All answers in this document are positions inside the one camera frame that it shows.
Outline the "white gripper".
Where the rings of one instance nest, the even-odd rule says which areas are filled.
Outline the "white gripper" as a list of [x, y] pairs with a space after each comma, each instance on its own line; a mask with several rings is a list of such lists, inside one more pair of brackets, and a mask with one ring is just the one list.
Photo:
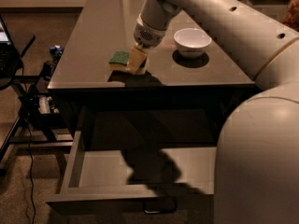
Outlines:
[[[136, 20], [134, 29], [135, 42], [144, 49], [157, 47], [163, 40], [166, 33], [164, 21], [149, 19], [146, 21], [141, 15]], [[139, 47], [132, 47], [130, 50], [126, 71], [132, 75], [144, 75], [146, 68], [143, 63], [147, 60], [148, 54]]]

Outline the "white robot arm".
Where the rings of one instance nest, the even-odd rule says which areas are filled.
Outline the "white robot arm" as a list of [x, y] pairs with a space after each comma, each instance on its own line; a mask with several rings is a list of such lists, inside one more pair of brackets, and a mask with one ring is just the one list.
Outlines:
[[253, 83], [217, 144], [214, 224], [299, 224], [299, 33], [238, 0], [145, 0], [135, 42], [184, 11]]

